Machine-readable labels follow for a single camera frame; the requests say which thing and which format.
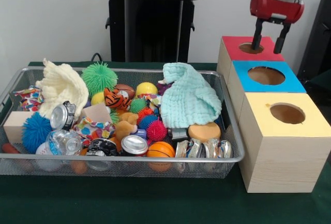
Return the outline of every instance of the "wooden block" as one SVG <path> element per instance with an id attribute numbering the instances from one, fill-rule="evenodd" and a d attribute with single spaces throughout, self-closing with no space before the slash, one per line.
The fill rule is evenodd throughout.
<path id="1" fill-rule="evenodd" d="M 34 113 L 32 111 L 13 111 L 10 113 L 4 124 L 4 130 L 11 144 L 22 143 L 23 124 Z"/>
<path id="2" fill-rule="evenodd" d="M 88 117 L 94 122 L 113 123 L 104 102 L 83 109 L 77 123 L 79 123 L 84 117 Z"/>
<path id="3" fill-rule="evenodd" d="M 306 92 L 286 62 L 269 61 L 233 61 L 228 90 L 237 121 L 245 92 Z"/>
<path id="4" fill-rule="evenodd" d="M 331 127 L 307 94 L 246 93 L 239 126 L 247 192 L 312 192 L 331 150 Z"/>
<path id="5" fill-rule="evenodd" d="M 228 84 L 232 61 L 284 61 L 281 54 L 274 54 L 275 44 L 270 37 L 262 37 L 259 53 L 250 49 L 253 37 L 223 36 L 218 56 L 217 72 Z"/>

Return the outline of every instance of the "mint green knitted cloth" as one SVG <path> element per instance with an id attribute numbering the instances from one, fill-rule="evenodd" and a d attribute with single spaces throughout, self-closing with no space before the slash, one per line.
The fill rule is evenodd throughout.
<path id="1" fill-rule="evenodd" d="M 191 65 L 168 63 L 163 66 L 166 83 L 173 83 L 162 96 L 161 117 L 168 128 L 205 125 L 218 118 L 221 101 L 216 92 Z"/>

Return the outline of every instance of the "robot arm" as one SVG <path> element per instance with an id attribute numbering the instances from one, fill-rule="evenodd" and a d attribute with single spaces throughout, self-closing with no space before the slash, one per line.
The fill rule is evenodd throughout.
<path id="1" fill-rule="evenodd" d="M 257 50 L 259 48 L 262 38 L 262 24 L 266 21 L 283 25 L 283 30 L 277 38 L 274 49 L 274 53 L 280 53 L 291 24 L 300 19 L 304 7 L 302 0 L 251 0 L 250 12 L 257 17 L 252 49 Z"/>

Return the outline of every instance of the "green spiky ball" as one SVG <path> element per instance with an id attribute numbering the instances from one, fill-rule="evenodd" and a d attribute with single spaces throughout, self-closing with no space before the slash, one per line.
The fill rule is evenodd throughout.
<path id="1" fill-rule="evenodd" d="M 130 112 L 138 114 L 140 110 L 147 106 L 146 100 L 144 98 L 134 99 L 130 105 Z"/>
<path id="2" fill-rule="evenodd" d="M 113 121 L 113 124 L 117 124 L 119 122 L 119 114 L 116 112 L 116 109 L 110 110 L 110 118 Z"/>
<path id="3" fill-rule="evenodd" d="M 106 63 L 95 63 L 83 70 L 82 79 L 84 80 L 89 96 L 93 97 L 96 93 L 103 92 L 104 88 L 112 90 L 117 84 L 117 75 Z"/>

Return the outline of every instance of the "yellow ball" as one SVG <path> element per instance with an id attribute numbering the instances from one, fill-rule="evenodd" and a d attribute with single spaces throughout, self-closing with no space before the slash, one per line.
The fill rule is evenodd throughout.
<path id="1" fill-rule="evenodd" d="M 136 96 L 141 94 L 157 94 L 157 87 L 152 83 L 141 83 L 137 86 Z"/>
<path id="2" fill-rule="evenodd" d="M 96 104 L 99 104 L 99 103 L 102 103 L 102 102 L 105 102 L 103 92 L 96 93 L 91 99 L 91 104 L 92 105 L 96 105 Z"/>

